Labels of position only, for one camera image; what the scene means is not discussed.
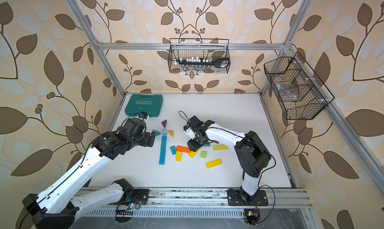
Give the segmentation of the orange rectangular block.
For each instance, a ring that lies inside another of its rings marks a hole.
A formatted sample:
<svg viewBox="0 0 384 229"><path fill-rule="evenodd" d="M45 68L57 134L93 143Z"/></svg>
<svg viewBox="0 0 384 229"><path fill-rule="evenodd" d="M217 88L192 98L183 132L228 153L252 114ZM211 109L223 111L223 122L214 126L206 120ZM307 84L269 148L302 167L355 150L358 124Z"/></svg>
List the orange rectangular block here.
<svg viewBox="0 0 384 229"><path fill-rule="evenodd" d="M176 150L178 152L187 153L187 154L191 152L191 150L188 147L183 147L183 146L177 146Z"/></svg>

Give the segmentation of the long yellow block diagonal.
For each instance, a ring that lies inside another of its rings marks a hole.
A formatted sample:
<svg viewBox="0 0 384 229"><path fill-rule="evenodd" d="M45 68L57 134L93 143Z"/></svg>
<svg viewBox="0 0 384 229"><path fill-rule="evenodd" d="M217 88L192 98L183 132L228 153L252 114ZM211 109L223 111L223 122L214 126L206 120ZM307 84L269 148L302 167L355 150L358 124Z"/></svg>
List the long yellow block diagonal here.
<svg viewBox="0 0 384 229"><path fill-rule="evenodd" d="M191 152L189 153L189 157L193 159L199 151L200 151L200 150L197 150L197 151L195 151L195 152L191 151Z"/></svg>

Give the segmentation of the teal wedge block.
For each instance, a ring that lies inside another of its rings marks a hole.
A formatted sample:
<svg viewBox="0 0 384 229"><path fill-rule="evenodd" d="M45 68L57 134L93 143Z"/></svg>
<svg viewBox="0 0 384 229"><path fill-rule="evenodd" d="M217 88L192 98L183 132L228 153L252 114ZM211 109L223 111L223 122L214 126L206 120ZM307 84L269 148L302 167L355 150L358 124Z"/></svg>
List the teal wedge block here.
<svg viewBox="0 0 384 229"><path fill-rule="evenodd" d="M175 146L170 146L170 149L171 149L172 155L176 155L177 154L177 149L176 149Z"/></svg>

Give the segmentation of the yellow small block bottom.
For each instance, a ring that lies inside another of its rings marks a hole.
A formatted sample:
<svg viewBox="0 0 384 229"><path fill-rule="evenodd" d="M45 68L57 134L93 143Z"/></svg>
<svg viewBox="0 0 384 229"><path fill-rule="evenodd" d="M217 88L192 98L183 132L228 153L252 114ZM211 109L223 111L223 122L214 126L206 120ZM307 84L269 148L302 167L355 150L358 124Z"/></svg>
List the yellow small block bottom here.
<svg viewBox="0 0 384 229"><path fill-rule="evenodd" d="M181 159L182 159L182 152L177 151L177 153L176 153L176 161L177 161L177 162L180 162Z"/></svg>

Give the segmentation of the purple triangle block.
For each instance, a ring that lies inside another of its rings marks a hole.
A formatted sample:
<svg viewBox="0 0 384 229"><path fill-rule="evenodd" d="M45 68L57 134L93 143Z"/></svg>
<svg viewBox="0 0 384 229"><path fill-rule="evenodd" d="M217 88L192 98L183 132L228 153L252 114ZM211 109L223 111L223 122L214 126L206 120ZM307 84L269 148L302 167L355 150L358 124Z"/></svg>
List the purple triangle block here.
<svg viewBox="0 0 384 229"><path fill-rule="evenodd" d="M167 123L168 123L167 120L162 121L162 126L164 127L164 129L167 127Z"/></svg>

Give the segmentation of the teal long block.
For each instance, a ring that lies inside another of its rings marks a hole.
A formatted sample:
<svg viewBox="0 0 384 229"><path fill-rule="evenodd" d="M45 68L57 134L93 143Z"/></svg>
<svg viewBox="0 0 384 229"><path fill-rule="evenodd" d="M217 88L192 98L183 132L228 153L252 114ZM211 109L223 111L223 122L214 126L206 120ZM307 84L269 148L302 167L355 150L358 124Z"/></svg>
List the teal long block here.
<svg viewBox="0 0 384 229"><path fill-rule="evenodd" d="M167 136L162 136L161 139L161 150L165 150L167 148Z"/></svg>
<svg viewBox="0 0 384 229"><path fill-rule="evenodd" d="M160 151L160 158L159 158L159 164L164 165L166 159L166 149L161 149Z"/></svg>

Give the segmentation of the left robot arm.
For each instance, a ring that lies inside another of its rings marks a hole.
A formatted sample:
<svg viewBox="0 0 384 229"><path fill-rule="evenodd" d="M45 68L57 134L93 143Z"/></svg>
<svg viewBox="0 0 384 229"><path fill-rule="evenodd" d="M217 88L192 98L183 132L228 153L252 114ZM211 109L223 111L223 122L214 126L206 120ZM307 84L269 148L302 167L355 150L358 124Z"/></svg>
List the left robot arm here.
<svg viewBox="0 0 384 229"><path fill-rule="evenodd" d="M89 212L108 204L134 205L134 187L125 179L87 195L77 192L99 170L119 155L136 146L152 147L156 134L147 132L149 115L140 112L125 120L115 131L101 134L94 139L82 156L63 176L39 194L29 194L23 199L27 214L37 229L68 229L75 221Z"/></svg>

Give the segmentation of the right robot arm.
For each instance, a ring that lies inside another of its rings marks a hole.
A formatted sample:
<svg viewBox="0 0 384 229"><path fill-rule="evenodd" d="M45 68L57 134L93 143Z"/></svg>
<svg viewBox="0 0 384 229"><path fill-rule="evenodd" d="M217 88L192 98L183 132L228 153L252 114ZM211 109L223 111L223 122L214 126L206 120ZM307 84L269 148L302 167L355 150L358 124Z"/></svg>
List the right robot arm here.
<svg viewBox="0 0 384 229"><path fill-rule="evenodd" d="M211 142L234 148L244 172L241 191L249 197L256 195L262 172L273 158L260 137L253 131L238 133L223 128L212 120L203 122L196 116L186 121L183 130L191 138L187 142L188 148L196 152L203 145Z"/></svg>

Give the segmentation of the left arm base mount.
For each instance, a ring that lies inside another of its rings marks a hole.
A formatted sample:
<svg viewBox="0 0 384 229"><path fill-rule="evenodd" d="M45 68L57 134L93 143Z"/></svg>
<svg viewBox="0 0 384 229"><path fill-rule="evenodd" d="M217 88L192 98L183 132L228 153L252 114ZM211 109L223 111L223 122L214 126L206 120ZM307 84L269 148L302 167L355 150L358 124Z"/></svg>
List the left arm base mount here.
<svg viewBox="0 0 384 229"><path fill-rule="evenodd" d="M119 185L122 187L123 195L113 205L130 205L134 204L146 204L149 199L149 189L134 188L126 179L116 180L112 185Z"/></svg>

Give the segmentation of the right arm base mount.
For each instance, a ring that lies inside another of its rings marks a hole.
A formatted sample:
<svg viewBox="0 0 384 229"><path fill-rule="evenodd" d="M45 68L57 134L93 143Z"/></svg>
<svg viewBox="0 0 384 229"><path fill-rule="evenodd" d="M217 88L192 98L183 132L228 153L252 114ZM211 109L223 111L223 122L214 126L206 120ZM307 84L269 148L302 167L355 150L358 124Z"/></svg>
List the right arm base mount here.
<svg viewBox="0 0 384 229"><path fill-rule="evenodd" d="M242 188L229 189L228 204L229 206L268 206L268 198L264 190L258 190L254 195L248 195Z"/></svg>

